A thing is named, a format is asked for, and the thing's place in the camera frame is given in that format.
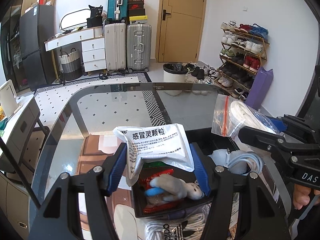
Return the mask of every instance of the laundry basket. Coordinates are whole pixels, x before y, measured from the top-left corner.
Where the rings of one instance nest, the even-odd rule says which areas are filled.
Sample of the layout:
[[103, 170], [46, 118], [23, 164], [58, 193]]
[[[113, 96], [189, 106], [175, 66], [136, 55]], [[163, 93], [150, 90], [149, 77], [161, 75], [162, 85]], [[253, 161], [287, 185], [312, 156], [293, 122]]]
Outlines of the laundry basket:
[[66, 55], [62, 55], [62, 52], [60, 56], [65, 81], [72, 81], [82, 76], [79, 50], [73, 49], [69, 54], [63, 51]]
[[[163, 82], [184, 83], [188, 71], [181, 64], [167, 63], [163, 65]], [[170, 96], [177, 96], [182, 90], [167, 90]]]

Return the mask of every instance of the mirror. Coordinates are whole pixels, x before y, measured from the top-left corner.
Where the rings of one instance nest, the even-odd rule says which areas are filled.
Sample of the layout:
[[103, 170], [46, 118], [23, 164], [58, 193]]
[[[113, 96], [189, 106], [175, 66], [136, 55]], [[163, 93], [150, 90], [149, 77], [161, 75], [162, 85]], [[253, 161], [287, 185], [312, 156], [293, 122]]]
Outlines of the mirror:
[[77, 27], [87, 26], [87, 18], [90, 18], [91, 11], [88, 8], [67, 13], [60, 20], [59, 27], [62, 31], [71, 30]]

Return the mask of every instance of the door frame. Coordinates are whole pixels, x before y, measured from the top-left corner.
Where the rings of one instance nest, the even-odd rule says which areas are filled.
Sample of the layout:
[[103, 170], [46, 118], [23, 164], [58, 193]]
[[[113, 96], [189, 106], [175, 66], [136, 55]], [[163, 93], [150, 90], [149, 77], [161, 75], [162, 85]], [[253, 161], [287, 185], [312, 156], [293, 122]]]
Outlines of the door frame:
[[[204, 26], [204, 16], [205, 16], [205, 8], [207, 5], [207, 0], [204, 0], [203, 11], [202, 11], [202, 20], [201, 20], [201, 27], [200, 27], [200, 35], [197, 47], [197, 56], [196, 62], [199, 58], [200, 46], [201, 46], [201, 39], [202, 39], [202, 32]], [[159, 58], [159, 46], [160, 46], [160, 30], [161, 30], [161, 22], [162, 22], [162, 7], [163, 7], [163, 0], [159, 0], [159, 11], [158, 11], [158, 22], [157, 22], [157, 36], [156, 36], [156, 62], [158, 62]]]

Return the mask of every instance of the white trash can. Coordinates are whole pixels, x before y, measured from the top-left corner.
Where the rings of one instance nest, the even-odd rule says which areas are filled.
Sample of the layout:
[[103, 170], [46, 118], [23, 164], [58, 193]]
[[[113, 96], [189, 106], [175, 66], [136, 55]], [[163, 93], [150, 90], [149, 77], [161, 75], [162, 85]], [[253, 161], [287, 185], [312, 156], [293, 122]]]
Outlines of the white trash can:
[[[174, 70], [172, 66], [173, 64], [170, 63], [163, 65], [163, 82], [184, 83], [188, 71]], [[167, 90], [165, 92], [170, 96], [177, 96], [182, 92], [182, 90]]]

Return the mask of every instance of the teal suitcase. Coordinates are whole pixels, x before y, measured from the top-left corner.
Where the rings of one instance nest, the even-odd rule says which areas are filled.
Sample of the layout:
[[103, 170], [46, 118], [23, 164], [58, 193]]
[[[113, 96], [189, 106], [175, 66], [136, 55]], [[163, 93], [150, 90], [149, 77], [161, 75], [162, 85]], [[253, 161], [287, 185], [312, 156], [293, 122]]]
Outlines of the teal suitcase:
[[108, 21], [124, 23], [128, 17], [128, 0], [108, 0]]

